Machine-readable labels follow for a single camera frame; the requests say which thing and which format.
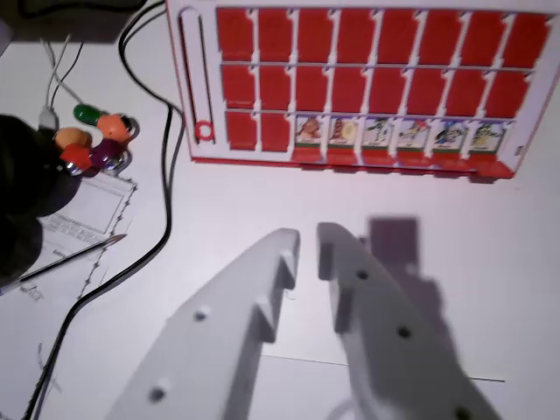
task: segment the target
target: red flip tile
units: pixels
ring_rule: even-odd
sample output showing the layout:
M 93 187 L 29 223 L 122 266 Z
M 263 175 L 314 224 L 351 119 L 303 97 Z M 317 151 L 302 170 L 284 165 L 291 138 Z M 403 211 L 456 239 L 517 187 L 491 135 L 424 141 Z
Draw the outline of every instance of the red flip tile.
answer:
M 381 64 L 408 64 L 418 22 L 415 10 L 388 9 L 383 14 L 377 62 Z
M 337 61 L 367 63 L 374 39 L 375 21 L 370 9 L 342 9 Z
M 366 78 L 358 67 L 336 67 L 332 83 L 332 111 L 360 112 Z
M 462 66 L 491 66 L 506 24 L 499 11 L 474 11 L 461 49 Z
M 249 112 L 226 112 L 227 140 L 232 150 L 253 151 L 256 147 L 256 121 Z
M 447 116 L 474 116 L 487 85 L 480 70 L 457 70 L 445 104 Z
M 369 113 L 396 114 L 403 98 L 405 82 L 400 68 L 375 68 L 369 93 Z
M 259 53 L 261 61 L 289 61 L 291 19 L 287 9 L 259 9 Z
M 548 15 L 519 13 L 509 34 L 503 55 L 504 67 L 531 68 L 541 56 L 549 36 Z
M 284 66 L 261 66 L 262 109 L 286 110 L 290 104 L 291 77 Z
M 418 63 L 450 64 L 460 32 L 458 10 L 430 10 L 418 52 Z
M 301 9 L 297 29 L 298 61 L 326 63 L 333 37 L 333 21 L 329 18 L 329 10 Z
M 218 43 L 225 61 L 251 61 L 253 22 L 245 9 L 218 8 Z
M 287 151 L 290 143 L 290 122 L 284 114 L 261 114 L 263 151 Z
M 296 70 L 296 109 L 322 112 L 326 102 L 323 67 L 299 66 Z
M 408 114 L 433 116 L 438 112 L 445 79 L 438 68 L 417 68 L 412 76 Z
M 486 101 L 486 116 L 515 118 L 528 88 L 524 73 L 498 72 Z
M 255 104 L 255 78 L 249 66 L 222 66 L 224 99 L 229 108 L 252 109 Z

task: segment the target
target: orange bead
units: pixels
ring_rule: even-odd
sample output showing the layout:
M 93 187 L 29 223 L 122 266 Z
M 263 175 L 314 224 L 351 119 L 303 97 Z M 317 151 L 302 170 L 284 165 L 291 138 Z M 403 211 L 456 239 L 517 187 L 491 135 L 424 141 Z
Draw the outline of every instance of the orange bead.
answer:
M 91 144 L 91 136 L 82 129 L 65 127 L 59 129 L 54 136 L 54 142 L 64 150 L 69 144 L 79 144 L 88 147 Z
M 125 142 L 130 138 L 130 130 L 118 114 L 100 116 L 97 128 L 103 133 L 103 138 L 110 138 L 117 142 Z

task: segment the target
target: paper sheet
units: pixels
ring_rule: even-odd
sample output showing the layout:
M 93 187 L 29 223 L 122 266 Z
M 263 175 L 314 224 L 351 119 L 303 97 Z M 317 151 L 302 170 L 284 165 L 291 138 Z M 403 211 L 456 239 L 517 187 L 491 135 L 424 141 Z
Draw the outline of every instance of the paper sheet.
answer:
M 29 271 L 124 233 L 131 180 L 99 173 L 84 178 L 72 200 L 39 219 L 43 246 Z M 107 268 L 97 251 L 0 297 L 0 420 L 21 418 L 70 307 L 99 286 Z M 47 390 L 63 393 L 56 372 Z

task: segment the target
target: green bead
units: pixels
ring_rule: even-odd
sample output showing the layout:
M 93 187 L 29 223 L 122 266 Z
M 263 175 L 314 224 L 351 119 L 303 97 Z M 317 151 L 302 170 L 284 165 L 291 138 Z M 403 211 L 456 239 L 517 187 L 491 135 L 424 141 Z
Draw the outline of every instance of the green bead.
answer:
M 99 120 L 99 117 L 103 115 L 105 115 L 104 112 L 85 103 L 76 105 L 73 108 L 73 116 L 76 120 L 88 125 L 97 125 L 97 120 Z

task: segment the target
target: black cable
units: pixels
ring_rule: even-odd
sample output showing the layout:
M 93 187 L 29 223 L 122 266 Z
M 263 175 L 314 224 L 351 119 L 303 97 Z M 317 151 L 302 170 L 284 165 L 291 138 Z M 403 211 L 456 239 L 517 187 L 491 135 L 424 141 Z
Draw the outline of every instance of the black cable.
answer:
M 130 33 L 129 37 L 124 40 L 124 43 L 122 44 L 122 48 L 126 48 L 126 45 L 129 43 L 129 41 L 132 39 L 132 37 L 134 37 L 137 33 L 139 33 L 147 24 L 156 20 L 157 18 L 164 15 L 165 13 L 166 13 L 166 10 L 162 10 L 159 13 L 156 13 L 154 16 L 150 17 L 145 22 L 143 22 L 140 26 L 138 26 L 134 31 L 132 31 Z
M 85 10 L 95 10 L 95 11 L 112 11 L 112 12 L 132 12 L 139 11 L 144 7 L 148 0 L 140 0 L 138 4 L 133 6 L 113 6 L 111 4 L 99 4 L 99 3 L 89 3 L 89 2 L 69 2 L 69 3 L 58 3 L 52 6 L 47 6 L 43 9 L 29 11 L 25 9 L 25 0 L 17 0 L 17 12 L 22 18 L 33 19 L 40 18 L 45 15 L 50 15 L 57 11 L 63 11 L 67 9 L 85 9 Z
M 64 73 L 64 76 L 62 76 L 62 79 L 60 79 L 60 82 L 56 85 L 56 88 L 54 89 L 54 92 L 52 92 L 51 109 L 54 108 L 54 98 L 56 96 L 56 93 L 59 91 L 60 85 L 62 84 L 64 79 L 70 74 L 70 72 L 72 72 L 72 70 L 74 70 L 74 67 L 76 66 L 76 63 L 78 62 L 78 58 L 80 57 L 81 49 L 83 47 L 84 47 L 84 43 L 82 41 L 80 43 L 80 48 L 78 48 L 78 52 L 76 53 L 76 57 L 73 59 L 72 65 L 68 68 L 68 70 L 66 70 L 66 73 Z
M 151 89 L 146 87 L 146 85 L 144 85 L 136 77 L 136 75 L 130 69 L 128 61 L 125 57 L 125 50 L 124 50 L 124 47 L 126 46 L 126 44 L 128 43 L 128 40 L 129 40 L 129 38 L 127 38 L 127 36 L 129 35 L 132 28 L 137 24 L 137 22 L 143 16 L 145 16 L 148 12 L 155 9 L 156 7 L 159 7 L 159 6 L 163 5 L 164 3 L 165 2 L 163 2 L 163 1 L 154 3 L 154 4 L 150 5 L 149 7 L 147 7 L 146 9 L 139 12 L 130 21 L 130 23 L 127 25 L 127 27 L 124 29 L 124 31 L 121 34 L 121 37 L 119 38 L 119 43 L 118 43 L 119 58 L 121 59 L 122 65 L 124 66 L 124 69 L 126 70 L 126 72 L 129 74 L 130 78 L 142 90 L 144 90 L 148 95 L 150 95 L 153 98 L 157 99 L 158 101 L 164 103 L 167 107 L 167 119 L 165 121 L 164 138 L 163 138 L 163 142 L 162 142 L 161 157 L 160 157 L 160 159 L 161 159 L 161 169 L 160 170 L 161 170 L 162 187 L 163 187 L 163 194 L 164 194 L 164 206 L 165 206 L 165 231 L 164 231 L 164 234 L 162 235 L 161 239 L 157 242 L 157 244 L 152 249 L 150 249 L 145 255 L 143 255 L 139 260 L 134 262 L 132 265 L 130 265 L 128 268 L 124 269 L 123 271 L 121 271 L 117 275 L 113 276 L 113 278 L 108 280 L 106 283 L 102 284 L 97 289 L 89 292 L 86 296 L 79 299 L 72 306 L 72 308 L 70 309 L 70 311 L 66 315 L 66 318 L 64 319 L 64 322 L 62 323 L 62 326 L 59 330 L 59 333 L 56 337 L 56 340 L 54 341 L 54 344 L 52 345 L 52 350 L 51 350 L 51 353 L 49 354 L 49 358 L 48 358 L 48 360 L 45 364 L 45 367 L 43 368 L 43 372 L 42 372 L 42 374 L 41 374 L 41 376 L 38 380 L 37 386 L 36 386 L 36 388 L 33 392 L 33 395 L 31 396 L 31 400 L 29 401 L 27 410 L 24 414 L 24 417 L 23 417 L 24 420 L 30 420 L 33 416 L 33 412 L 35 412 L 35 417 L 34 418 L 39 417 L 41 407 L 42 407 L 42 403 L 43 403 L 45 395 L 46 395 L 47 385 L 48 385 L 48 383 L 51 379 L 51 376 L 53 374 L 54 365 L 55 365 L 57 357 L 59 355 L 60 347 L 62 345 L 62 341 L 63 341 L 63 339 L 64 339 L 64 337 L 67 333 L 67 330 L 68 330 L 68 327 L 70 326 L 70 323 L 72 322 L 72 320 L 74 319 L 76 314 L 82 308 L 84 308 L 87 304 L 92 302 L 94 299 L 98 298 L 99 296 L 103 295 L 104 293 L 107 293 L 108 291 L 111 291 L 113 288 L 115 288 L 116 286 L 121 284 L 124 280 L 126 280 L 127 278 L 129 278 L 130 276 L 132 276 L 133 274 L 138 272 L 141 268 L 143 268 L 149 261 L 151 261 L 151 259 L 154 256 L 156 256 L 159 253 L 159 251 L 161 251 L 161 249 L 165 246 L 165 244 L 167 243 L 167 241 L 168 241 L 168 239 L 171 235 L 171 231 L 172 231 L 171 196 L 172 195 L 171 195 L 171 183 L 168 182 L 168 179 L 167 179 L 167 170 L 166 170 L 166 165 L 165 165 L 166 158 L 165 157 L 167 155 L 167 144 L 168 144 L 168 140 L 169 140 L 169 132 L 170 132 L 171 122 L 172 122 L 172 112 L 173 112 L 173 110 L 175 110 L 181 116 L 181 129 L 180 129 L 180 132 L 179 132 L 178 142 L 177 142 L 177 146 L 176 146 L 176 149 L 175 149 L 175 153 L 173 154 L 173 159 L 171 161 L 170 171 L 172 171 L 172 169 L 175 166 L 175 161 L 176 161 L 176 158 L 177 158 L 177 155 L 178 155 L 180 140 L 181 140 L 181 138 L 183 136 L 183 133 L 184 133 L 184 130 L 185 130 L 183 113 L 177 105 L 167 101 L 165 98 L 163 98 L 159 94 L 156 94 L 155 92 L 153 92 Z

